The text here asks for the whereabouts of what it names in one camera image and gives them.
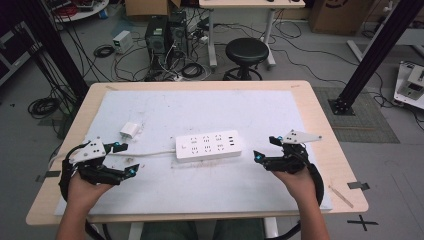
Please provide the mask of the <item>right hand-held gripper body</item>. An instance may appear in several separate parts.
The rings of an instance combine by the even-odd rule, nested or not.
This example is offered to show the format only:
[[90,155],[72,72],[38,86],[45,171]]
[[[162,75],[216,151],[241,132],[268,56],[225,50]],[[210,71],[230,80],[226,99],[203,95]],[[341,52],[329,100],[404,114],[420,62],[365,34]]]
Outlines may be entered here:
[[280,171],[290,174],[297,173],[307,168],[311,174],[318,172],[316,166],[309,161],[309,155],[305,144],[307,142],[320,141],[321,135],[315,135],[291,130],[282,137],[283,155],[280,157],[267,157],[266,163],[262,165],[267,171]]

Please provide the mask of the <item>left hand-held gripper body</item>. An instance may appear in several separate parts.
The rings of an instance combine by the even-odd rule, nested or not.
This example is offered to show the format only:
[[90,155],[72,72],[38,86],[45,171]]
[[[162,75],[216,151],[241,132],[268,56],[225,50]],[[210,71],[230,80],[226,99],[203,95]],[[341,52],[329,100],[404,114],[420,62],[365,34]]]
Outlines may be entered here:
[[83,180],[93,185],[119,185],[127,177],[120,175],[123,170],[108,168],[103,164],[108,155],[104,145],[100,138],[80,145],[77,153],[69,159],[69,163],[79,172]]

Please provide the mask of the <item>white charger adapter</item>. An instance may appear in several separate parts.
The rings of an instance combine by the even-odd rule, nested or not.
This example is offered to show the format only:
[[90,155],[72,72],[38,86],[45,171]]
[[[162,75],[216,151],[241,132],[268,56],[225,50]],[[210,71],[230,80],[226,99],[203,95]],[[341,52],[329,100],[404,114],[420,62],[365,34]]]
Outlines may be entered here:
[[140,125],[133,122],[127,122],[120,130],[120,135],[125,138],[133,139],[140,130]]

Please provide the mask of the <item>white power strip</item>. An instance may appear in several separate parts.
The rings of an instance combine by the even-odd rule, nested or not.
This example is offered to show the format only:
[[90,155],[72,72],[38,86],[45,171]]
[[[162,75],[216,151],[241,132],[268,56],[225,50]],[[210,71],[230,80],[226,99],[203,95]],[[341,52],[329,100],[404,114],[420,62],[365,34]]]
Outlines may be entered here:
[[175,150],[180,162],[236,157],[242,152],[236,130],[178,136]]

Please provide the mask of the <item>person's right hand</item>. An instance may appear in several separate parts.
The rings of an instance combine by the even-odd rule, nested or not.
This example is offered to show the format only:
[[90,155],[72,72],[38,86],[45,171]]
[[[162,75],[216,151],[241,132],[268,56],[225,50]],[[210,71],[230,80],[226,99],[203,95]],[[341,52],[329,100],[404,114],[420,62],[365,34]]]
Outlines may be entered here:
[[294,174],[280,171],[273,171],[273,174],[285,184],[299,207],[318,206],[315,185],[306,168]]

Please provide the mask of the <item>person's left hand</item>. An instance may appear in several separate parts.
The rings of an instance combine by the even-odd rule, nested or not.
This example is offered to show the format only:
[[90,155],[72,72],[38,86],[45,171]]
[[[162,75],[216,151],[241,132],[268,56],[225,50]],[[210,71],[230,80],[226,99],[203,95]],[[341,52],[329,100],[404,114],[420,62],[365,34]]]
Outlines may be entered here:
[[70,180],[66,213],[86,216],[101,196],[112,188],[109,184],[93,185],[76,173]]

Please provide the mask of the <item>grey tape piece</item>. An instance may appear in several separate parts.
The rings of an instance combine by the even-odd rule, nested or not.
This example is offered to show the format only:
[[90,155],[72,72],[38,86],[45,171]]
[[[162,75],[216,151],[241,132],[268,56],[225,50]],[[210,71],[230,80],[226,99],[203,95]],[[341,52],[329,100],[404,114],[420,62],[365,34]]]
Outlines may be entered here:
[[349,183],[347,183],[347,185],[350,189],[360,189],[362,191],[370,189],[370,186],[368,185],[368,183],[362,183],[360,181],[349,182]]
[[35,179],[36,182],[39,183],[43,183],[45,181],[46,178],[51,178],[51,177],[59,177],[61,174],[60,170],[55,170],[55,171],[46,171],[43,175],[38,175]]

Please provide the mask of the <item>thin wooden stick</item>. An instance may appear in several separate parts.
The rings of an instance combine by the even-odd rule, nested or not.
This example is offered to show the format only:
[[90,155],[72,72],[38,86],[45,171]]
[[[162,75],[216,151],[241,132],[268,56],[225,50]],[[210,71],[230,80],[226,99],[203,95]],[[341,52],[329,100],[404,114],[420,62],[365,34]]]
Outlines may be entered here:
[[340,191],[338,191],[335,187],[332,185],[328,186],[329,189],[333,191],[333,193],[338,196],[345,204],[347,204],[350,208],[354,208],[353,203],[351,203]]

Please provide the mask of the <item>white table mat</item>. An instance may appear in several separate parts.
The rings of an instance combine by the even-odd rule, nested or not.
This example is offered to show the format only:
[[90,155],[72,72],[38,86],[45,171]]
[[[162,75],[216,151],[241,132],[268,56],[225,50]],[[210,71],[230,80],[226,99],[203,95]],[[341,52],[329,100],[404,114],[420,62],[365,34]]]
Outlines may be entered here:
[[[283,183],[255,163],[253,151],[278,156],[270,136],[301,131],[304,124],[288,90],[110,91],[87,139],[118,142],[121,128],[137,123],[140,133],[122,155],[105,164],[138,164],[133,178],[105,193],[92,208],[100,214],[211,214],[294,212]],[[175,155],[178,136],[236,130],[240,156],[183,163]]]

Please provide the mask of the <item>person's right leg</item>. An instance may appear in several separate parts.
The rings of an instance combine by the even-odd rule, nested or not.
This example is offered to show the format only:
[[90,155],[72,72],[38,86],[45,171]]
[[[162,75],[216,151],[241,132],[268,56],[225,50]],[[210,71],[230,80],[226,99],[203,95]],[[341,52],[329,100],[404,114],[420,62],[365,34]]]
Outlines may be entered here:
[[256,219],[218,220],[213,240],[264,240],[263,221]]

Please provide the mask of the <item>grey floor mat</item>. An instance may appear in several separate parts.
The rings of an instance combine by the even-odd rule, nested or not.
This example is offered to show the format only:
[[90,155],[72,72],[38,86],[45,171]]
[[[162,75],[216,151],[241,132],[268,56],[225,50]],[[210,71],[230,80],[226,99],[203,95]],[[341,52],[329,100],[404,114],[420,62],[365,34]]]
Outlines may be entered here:
[[336,99],[342,88],[314,87],[313,90],[339,142],[399,143],[368,93],[359,94],[352,106],[352,114],[336,115],[329,101]]

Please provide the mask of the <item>black round stool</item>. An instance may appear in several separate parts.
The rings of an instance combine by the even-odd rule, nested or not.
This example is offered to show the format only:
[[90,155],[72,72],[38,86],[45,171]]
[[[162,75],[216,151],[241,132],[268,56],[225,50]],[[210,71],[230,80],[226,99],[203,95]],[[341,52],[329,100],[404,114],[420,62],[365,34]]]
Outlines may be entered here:
[[268,58],[269,48],[265,43],[255,38],[237,38],[226,45],[225,53],[236,67],[224,73],[224,80],[251,80],[250,73],[262,80],[261,74],[252,66],[258,66]]

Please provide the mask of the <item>white power supply box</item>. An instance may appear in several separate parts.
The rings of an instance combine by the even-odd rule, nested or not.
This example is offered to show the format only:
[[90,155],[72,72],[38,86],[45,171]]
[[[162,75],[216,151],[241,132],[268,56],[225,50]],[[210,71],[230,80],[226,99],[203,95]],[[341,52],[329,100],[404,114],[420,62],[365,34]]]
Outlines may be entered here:
[[134,45],[131,32],[124,30],[119,33],[113,38],[113,45],[118,54],[125,54]]

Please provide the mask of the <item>black metal stand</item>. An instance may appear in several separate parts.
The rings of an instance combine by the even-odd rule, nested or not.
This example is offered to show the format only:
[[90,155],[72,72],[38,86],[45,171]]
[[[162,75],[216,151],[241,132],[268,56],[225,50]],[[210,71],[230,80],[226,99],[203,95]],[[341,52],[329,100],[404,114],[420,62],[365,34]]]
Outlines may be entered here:
[[335,115],[353,115],[352,105],[356,98],[423,7],[424,0],[400,0],[345,88],[336,99],[328,100]]
[[41,0],[10,1],[16,5],[31,32],[36,35],[45,47],[56,67],[70,86],[76,100],[82,102],[88,93],[89,87],[62,42],[60,35],[54,29],[53,23]]

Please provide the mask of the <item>black computer tower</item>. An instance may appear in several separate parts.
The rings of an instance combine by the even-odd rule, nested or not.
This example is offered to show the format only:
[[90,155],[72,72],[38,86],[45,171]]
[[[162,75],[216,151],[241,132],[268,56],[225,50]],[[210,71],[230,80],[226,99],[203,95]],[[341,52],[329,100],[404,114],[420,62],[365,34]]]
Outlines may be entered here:
[[183,58],[188,54],[187,19],[185,11],[173,12],[168,19],[172,35],[174,57]]
[[160,70],[166,65],[166,54],[169,50],[166,16],[152,16],[145,32],[145,41],[154,70]]

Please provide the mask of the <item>white device on floor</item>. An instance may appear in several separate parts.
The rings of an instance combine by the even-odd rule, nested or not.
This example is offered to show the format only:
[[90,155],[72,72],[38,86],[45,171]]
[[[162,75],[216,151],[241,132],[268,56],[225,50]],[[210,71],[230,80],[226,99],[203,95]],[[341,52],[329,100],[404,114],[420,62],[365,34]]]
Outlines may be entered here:
[[424,66],[409,61],[399,64],[394,99],[424,110]]

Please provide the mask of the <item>white-legged wooden desk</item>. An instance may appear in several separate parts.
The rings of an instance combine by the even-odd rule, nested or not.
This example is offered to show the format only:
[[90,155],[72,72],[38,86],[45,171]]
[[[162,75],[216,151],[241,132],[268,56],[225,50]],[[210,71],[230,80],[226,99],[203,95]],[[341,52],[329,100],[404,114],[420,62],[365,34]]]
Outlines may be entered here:
[[276,10],[301,9],[305,7],[305,3],[303,0],[199,0],[199,6],[208,11],[208,60],[209,66],[215,70],[218,66],[214,40],[214,11],[216,9],[266,9],[266,28],[261,41],[266,46],[269,46],[269,40]]

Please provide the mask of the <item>large cardboard box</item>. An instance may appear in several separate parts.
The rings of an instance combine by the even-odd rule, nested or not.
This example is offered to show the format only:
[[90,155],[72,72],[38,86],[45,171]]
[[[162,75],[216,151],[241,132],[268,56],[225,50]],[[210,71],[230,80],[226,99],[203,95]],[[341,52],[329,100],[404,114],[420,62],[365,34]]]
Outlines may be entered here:
[[315,0],[309,15],[311,31],[355,35],[373,4],[374,0]]

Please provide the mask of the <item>round white table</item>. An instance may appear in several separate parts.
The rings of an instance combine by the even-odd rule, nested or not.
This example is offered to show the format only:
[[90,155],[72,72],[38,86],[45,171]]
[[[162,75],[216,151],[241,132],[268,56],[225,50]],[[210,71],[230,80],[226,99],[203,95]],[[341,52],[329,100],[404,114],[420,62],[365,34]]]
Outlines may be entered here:
[[84,19],[105,10],[109,0],[42,0],[57,23]]

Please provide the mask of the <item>small cardboard box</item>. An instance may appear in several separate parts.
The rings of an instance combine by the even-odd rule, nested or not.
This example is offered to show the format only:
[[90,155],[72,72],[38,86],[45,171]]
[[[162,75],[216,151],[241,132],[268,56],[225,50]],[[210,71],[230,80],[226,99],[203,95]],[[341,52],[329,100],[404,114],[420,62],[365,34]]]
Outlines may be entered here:
[[125,0],[128,16],[169,15],[181,0]]

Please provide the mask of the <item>grey metal frame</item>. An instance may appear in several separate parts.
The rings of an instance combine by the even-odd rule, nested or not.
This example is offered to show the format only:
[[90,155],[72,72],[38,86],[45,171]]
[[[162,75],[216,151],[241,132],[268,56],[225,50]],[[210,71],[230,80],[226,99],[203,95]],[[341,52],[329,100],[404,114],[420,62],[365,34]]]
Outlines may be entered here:
[[24,21],[14,27],[0,25],[0,86],[37,53],[41,46]]

